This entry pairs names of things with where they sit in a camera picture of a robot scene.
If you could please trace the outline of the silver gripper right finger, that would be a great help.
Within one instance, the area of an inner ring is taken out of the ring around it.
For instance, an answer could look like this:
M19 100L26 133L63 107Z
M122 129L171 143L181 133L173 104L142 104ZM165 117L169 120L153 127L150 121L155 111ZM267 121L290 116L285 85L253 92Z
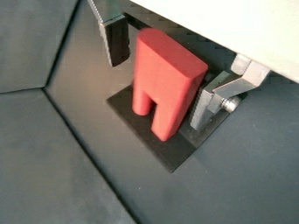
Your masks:
M231 64L231 73L223 71L201 91L191 117L191 126L199 130L221 109L230 113L241 103L239 95L261 86L270 69L238 55Z

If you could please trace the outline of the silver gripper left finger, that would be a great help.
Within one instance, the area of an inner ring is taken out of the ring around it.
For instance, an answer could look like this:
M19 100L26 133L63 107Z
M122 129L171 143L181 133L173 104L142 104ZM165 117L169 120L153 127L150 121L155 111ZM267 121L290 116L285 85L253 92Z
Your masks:
M127 17L122 13L118 0L89 0L89 5L98 19L110 65L117 67L130 57Z

